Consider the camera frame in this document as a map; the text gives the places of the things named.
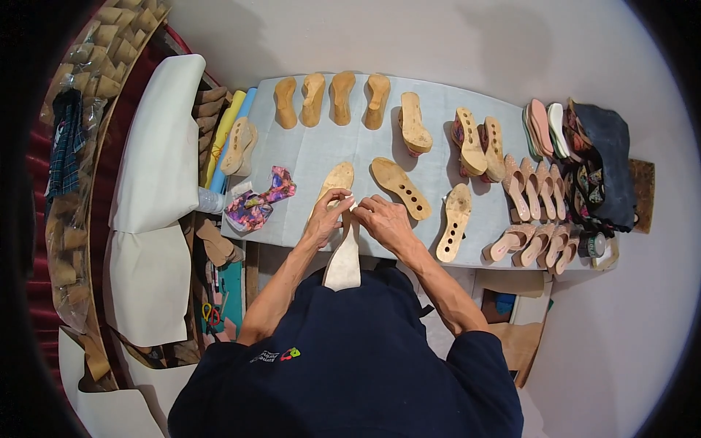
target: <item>red scissors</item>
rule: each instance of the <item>red scissors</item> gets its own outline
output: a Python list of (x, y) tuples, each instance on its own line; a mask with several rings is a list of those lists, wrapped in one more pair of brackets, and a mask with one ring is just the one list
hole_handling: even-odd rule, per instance
[(204, 303), (202, 305), (202, 317), (205, 318), (205, 321), (207, 321), (207, 324), (210, 326), (215, 326), (221, 321), (219, 311), (210, 303)]

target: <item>dark fabric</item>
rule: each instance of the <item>dark fabric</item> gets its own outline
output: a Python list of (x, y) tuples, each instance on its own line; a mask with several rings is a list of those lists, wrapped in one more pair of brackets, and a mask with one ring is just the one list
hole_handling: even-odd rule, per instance
[[(95, 169), (92, 219), (90, 222), (90, 265), (92, 268), (97, 317), (100, 321), (100, 329), (103, 335), (107, 333), (108, 327), (104, 323), (102, 307), (102, 265), (104, 263), (104, 251), (107, 247), (107, 236), (109, 235), (107, 218), (111, 207), (112, 194), (129, 125), (151, 75), (163, 59), (165, 59), (165, 55), (161, 51), (155, 50), (149, 43), (138, 61), (136, 61), (114, 109), (114, 115), (102, 147), (100, 161)], [(34, 334), (44, 353), (56, 386), (62, 391), (63, 385), (58, 369), (58, 326), (64, 324), (56, 314), (51, 300), (51, 282), (46, 264), (46, 240), (44, 239), (44, 212), (46, 211), (44, 193), (48, 181), (51, 150), (49, 139), (51, 135), (51, 127), (37, 121), (32, 130), (27, 151), (26, 164), (33, 179), (34, 202), (36, 204), (34, 277), (27, 282), (27, 300), (29, 302), (29, 313), (34, 327)], [(125, 388), (125, 381), (119, 369), (119, 361), (116, 359), (111, 345), (111, 337), (103, 336), (103, 341), (117, 381), (122, 388)]]
[(78, 190), (78, 160), (76, 153), (83, 148), (83, 100), (73, 88), (58, 93), (53, 100), (53, 146), (46, 187), (46, 217), (55, 196)]
[(603, 202), (592, 208), (591, 213), (611, 222), (619, 231), (630, 232), (634, 226), (637, 199), (628, 166), (628, 124), (615, 111), (596, 105), (574, 103), (573, 108), (601, 157)]
[(211, 345), (170, 410), (178, 437), (520, 437), (518, 395), (494, 335), (426, 342), (396, 268), (340, 292), (312, 275), (272, 337)]

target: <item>cream leather piece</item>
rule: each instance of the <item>cream leather piece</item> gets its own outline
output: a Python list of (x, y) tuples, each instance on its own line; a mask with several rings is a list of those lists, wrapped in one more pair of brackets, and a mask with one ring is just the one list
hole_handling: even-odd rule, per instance
[(102, 281), (107, 324), (139, 347), (184, 341), (190, 272), (177, 222), (148, 233), (113, 231)]
[(136, 389), (83, 392), (78, 388), (85, 376), (85, 351), (70, 335), (68, 327), (58, 330), (58, 364), (61, 381), (71, 407), (91, 437), (161, 438), (164, 436), (151, 416), (144, 395)]
[(125, 233), (168, 226), (198, 206), (198, 127), (192, 119), (205, 70), (200, 55), (166, 58), (129, 128), (109, 225)]
[(167, 437), (170, 409), (182, 388), (190, 380), (197, 364), (152, 369), (130, 355), (124, 344), (114, 334), (112, 334), (112, 342), (116, 347), (119, 364), (122, 366), (129, 388), (137, 389), (143, 394), (148, 411)]

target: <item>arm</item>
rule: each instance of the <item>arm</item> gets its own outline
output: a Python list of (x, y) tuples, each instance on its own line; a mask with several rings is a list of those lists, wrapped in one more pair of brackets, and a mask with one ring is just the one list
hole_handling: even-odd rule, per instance
[(374, 195), (360, 201), (352, 214), (374, 239), (415, 272), (438, 315), (455, 337), (466, 331), (489, 331), (484, 315), (472, 298), (416, 237), (404, 205)]
[[(339, 204), (328, 210), (327, 205), (334, 200), (340, 200)], [(343, 222), (339, 222), (339, 216), (351, 208), (353, 203), (350, 191), (345, 189), (331, 189), (319, 199), (302, 239), (246, 310), (237, 343), (252, 345), (271, 336), (278, 328), (292, 302), (294, 290), (302, 281), (302, 275), (314, 254), (327, 245), (334, 229), (343, 226)]]

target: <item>red velvet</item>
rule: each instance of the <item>red velvet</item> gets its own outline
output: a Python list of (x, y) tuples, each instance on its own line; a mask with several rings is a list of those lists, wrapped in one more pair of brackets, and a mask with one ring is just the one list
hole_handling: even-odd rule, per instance
[[(121, 388), (125, 386), (123, 386), (119, 363), (114, 357), (114, 347), (111, 345), (109, 328), (104, 323), (104, 310), (102, 307), (102, 264), (109, 233), (107, 218), (119, 163), (124, 150), (124, 141), (132, 117), (154, 69), (163, 59), (165, 59), (165, 55), (149, 44), (136, 62), (114, 109), (114, 115), (107, 130), (107, 136), (102, 146), (100, 161), (95, 173), (90, 223), (90, 263), (93, 276), (93, 292), (109, 361)], [(63, 386), (58, 369), (58, 326), (64, 324), (56, 314), (51, 300), (51, 283), (46, 265), (46, 241), (44, 240), (43, 211), (46, 199), (43, 194), (48, 180), (50, 153), (48, 137), (50, 136), (50, 131), (50, 127), (37, 122), (32, 130), (27, 153), (27, 168), (34, 179), (34, 201), (36, 203), (36, 258), (34, 260), (34, 278), (27, 283), (27, 299), (36, 339), (44, 352), (48, 366), (56, 380), (56, 385), (62, 390)]]

